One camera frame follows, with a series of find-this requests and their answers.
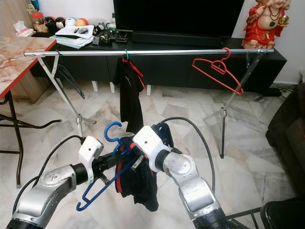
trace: blue hanger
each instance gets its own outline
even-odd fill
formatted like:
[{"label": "blue hanger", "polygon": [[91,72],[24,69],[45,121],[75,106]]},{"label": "blue hanger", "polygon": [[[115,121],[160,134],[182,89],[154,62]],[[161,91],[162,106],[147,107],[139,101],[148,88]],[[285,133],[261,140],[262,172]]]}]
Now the blue hanger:
[{"label": "blue hanger", "polygon": [[[118,142],[117,146],[115,147],[115,149],[113,150],[112,156],[115,156],[116,152],[118,151],[119,147],[122,145],[122,142],[119,138],[109,138],[108,137],[108,130],[113,126],[113,125],[118,125],[119,127],[122,126],[122,124],[120,122],[112,122],[109,123],[105,130],[104,130],[104,137],[108,142]],[[128,156],[131,153],[131,150],[129,149],[123,149],[122,155]],[[100,194],[102,194],[120,175],[122,175],[127,169],[129,169],[137,160],[134,159],[131,162],[129,162],[124,169],[122,169],[117,175],[115,175],[114,178],[112,178],[109,182],[108,185],[105,185],[92,199],[88,199],[86,198],[86,195],[88,194],[88,192],[90,191],[90,189],[92,188],[92,186],[95,184],[96,180],[93,181],[91,184],[88,185],[86,191],[84,192],[84,194],[82,195],[82,199],[86,202],[86,204],[81,207],[81,203],[78,202],[77,206],[76,206],[76,210],[77,211],[83,211],[85,210],[97,197],[99,197]]]},{"label": "blue hanger", "polygon": [[87,199],[86,195],[88,194],[88,192],[90,191],[92,186],[95,184],[96,180],[93,181],[91,184],[89,184],[86,191],[82,195],[82,199],[86,202],[86,204],[83,207],[81,207],[81,203],[78,202],[77,205],[76,205],[76,210],[77,211],[85,210],[97,197],[99,197],[100,194],[102,194],[113,183],[113,181],[115,181],[120,175],[122,175],[124,172],[126,172],[126,170],[129,169],[135,163],[136,160],[137,160],[137,158],[132,160],[131,162],[129,162],[125,166],[125,168],[122,169],[117,175],[115,175],[115,177],[110,180],[109,184],[105,185],[92,199]]},{"label": "blue hanger", "polygon": [[112,152],[112,156],[115,156],[116,152],[118,151],[119,147],[122,145],[122,142],[119,138],[115,137],[115,138],[109,138],[108,137],[108,130],[113,126],[113,125],[118,125],[119,127],[122,127],[122,124],[120,122],[112,122],[109,123],[105,130],[104,130],[104,137],[108,142],[118,142],[117,146],[114,148],[113,152]]}]

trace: tissue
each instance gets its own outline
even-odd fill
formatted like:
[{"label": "tissue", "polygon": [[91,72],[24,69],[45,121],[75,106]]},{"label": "tissue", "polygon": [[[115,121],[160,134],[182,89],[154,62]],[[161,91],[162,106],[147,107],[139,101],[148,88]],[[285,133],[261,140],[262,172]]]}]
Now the tissue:
[{"label": "tissue", "polygon": [[33,29],[28,29],[24,25],[24,21],[18,21],[17,23],[13,24],[17,33],[15,33],[16,37],[30,37],[35,33]]}]

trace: black shirt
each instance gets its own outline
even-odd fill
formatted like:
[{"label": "black shirt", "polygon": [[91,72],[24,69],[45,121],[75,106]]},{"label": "black shirt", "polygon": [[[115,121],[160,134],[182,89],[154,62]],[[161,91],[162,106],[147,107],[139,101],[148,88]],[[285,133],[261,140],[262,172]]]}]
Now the black shirt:
[{"label": "black shirt", "polygon": [[113,84],[120,84],[121,121],[128,122],[127,132],[136,134],[143,127],[139,92],[145,87],[143,74],[131,60],[119,58]]}]

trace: red hanger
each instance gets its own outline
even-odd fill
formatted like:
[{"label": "red hanger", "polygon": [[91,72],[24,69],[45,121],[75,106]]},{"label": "red hanger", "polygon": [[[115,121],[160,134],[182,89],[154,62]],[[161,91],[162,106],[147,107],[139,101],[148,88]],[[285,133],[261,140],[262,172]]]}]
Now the red hanger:
[{"label": "red hanger", "polygon": [[[194,59],[193,61],[193,64],[192,64],[192,67],[194,67],[195,69],[197,69],[198,71],[200,71],[201,73],[205,74],[206,76],[210,77],[212,80],[220,83],[222,86],[225,86],[226,88],[230,89],[231,91],[237,93],[237,94],[243,94],[244,91],[243,89],[241,88],[241,84],[239,83],[239,81],[235,78],[235,76],[230,73],[228,70],[227,70],[227,66],[224,64],[224,60],[227,60],[229,59],[229,57],[231,56],[231,51],[230,49],[228,48],[223,48],[225,50],[228,51],[228,56],[227,57],[224,57],[221,59],[221,61],[210,61],[210,60],[206,60],[206,59]],[[211,68],[213,68],[214,70],[216,70],[217,72],[219,72],[221,75],[225,75],[226,73],[228,73],[234,80],[235,82],[237,83],[238,87],[236,89],[233,89],[232,87],[229,87],[228,85],[224,84],[223,82],[215,79],[214,77],[212,77],[211,75],[209,75],[208,73],[206,73],[205,71],[201,70],[200,68],[196,67],[195,66],[195,62],[196,61],[205,61],[205,62],[208,62],[211,64]]]}]

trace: clothing rack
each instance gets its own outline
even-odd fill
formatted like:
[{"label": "clothing rack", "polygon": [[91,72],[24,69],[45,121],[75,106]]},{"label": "clothing rack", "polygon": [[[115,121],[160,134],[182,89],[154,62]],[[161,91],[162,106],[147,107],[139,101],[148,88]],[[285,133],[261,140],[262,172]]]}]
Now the clothing rack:
[{"label": "clothing rack", "polygon": [[[266,53],[274,53],[274,49],[231,49],[231,54],[246,54],[246,67],[247,71],[244,74],[243,78],[240,81],[241,88],[244,86],[246,81],[249,79],[251,73],[253,70],[256,68],[257,64],[261,60],[262,56]],[[129,56],[131,55],[200,55],[200,54],[226,54],[228,53],[227,50],[224,49],[212,49],[212,50],[155,50],[155,51],[128,51],[127,52]],[[75,107],[72,105],[71,101],[67,97],[66,93],[64,92],[60,82],[58,82],[55,79],[55,73],[58,65],[58,59],[59,55],[62,56],[120,56],[120,55],[125,55],[126,51],[61,51],[61,52],[56,52],[56,51],[34,51],[34,52],[24,52],[25,56],[35,56],[38,58],[39,63],[45,70],[46,74],[54,84],[55,88],[65,101],[65,103],[69,106],[71,111],[74,113],[76,117],[76,123],[77,127],[79,130],[79,135],[83,136],[83,131],[82,131],[82,123],[83,121],[85,122],[91,122],[91,123],[96,123],[96,121],[93,121],[91,119],[87,119],[82,117],[81,114],[79,114]],[[252,63],[250,63],[250,54],[257,54],[256,58]],[[42,57],[46,56],[55,56],[54,58],[54,65],[53,69],[50,72],[47,66],[45,65]],[[232,102],[234,101],[236,97],[236,93],[233,92],[231,95],[231,98],[229,99],[228,103],[225,105],[225,107],[222,107],[219,112],[213,114],[218,115],[221,114],[222,116],[222,145],[221,145],[221,152],[220,152],[220,157],[224,157],[224,133],[225,133],[225,118],[227,116],[227,110],[231,106]]]}]

